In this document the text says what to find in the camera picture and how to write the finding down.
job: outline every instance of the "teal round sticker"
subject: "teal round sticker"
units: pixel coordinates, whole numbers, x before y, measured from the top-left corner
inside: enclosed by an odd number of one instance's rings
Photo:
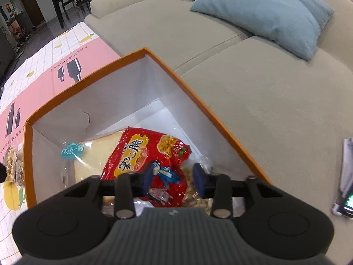
[[[81,157],[83,149],[85,147],[84,143],[69,143],[62,151],[61,157],[64,159],[73,159],[76,157]]]

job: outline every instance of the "sofa backrest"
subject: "sofa backrest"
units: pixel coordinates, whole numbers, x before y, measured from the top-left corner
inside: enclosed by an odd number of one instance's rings
[[[335,13],[322,31],[318,46],[353,71],[353,2],[324,1]]]

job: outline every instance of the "sofa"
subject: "sofa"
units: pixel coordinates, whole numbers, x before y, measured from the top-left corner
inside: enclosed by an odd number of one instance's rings
[[[331,213],[343,140],[353,136],[353,2],[335,11],[304,61],[192,0],[93,0],[85,23],[118,54],[147,47],[209,106],[279,188],[326,213],[327,256],[353,258],[353,224]]]

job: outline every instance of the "box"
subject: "box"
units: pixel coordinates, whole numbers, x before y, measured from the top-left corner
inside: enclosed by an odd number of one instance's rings
[[[206,160],[232,179],[256,175],[269,181],[186,83],[144,48],[74,84],[27,120],[24,178],[28,207],[65,189],[62,170],[68,165],[60,156],[64,144],[127,126],[181,139],[190,144],[192,160]]]

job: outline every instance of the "metal screw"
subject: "metal screw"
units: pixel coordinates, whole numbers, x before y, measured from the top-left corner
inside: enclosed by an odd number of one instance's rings
[[[216,209],[213,212],[213,215],[218,218],[228,218],[231,215],[231,212],[228,209]]]
[[[116,216],[120,219],[129,219],[133,217],[133,212],[129,209],[122,209],[116,212]]]

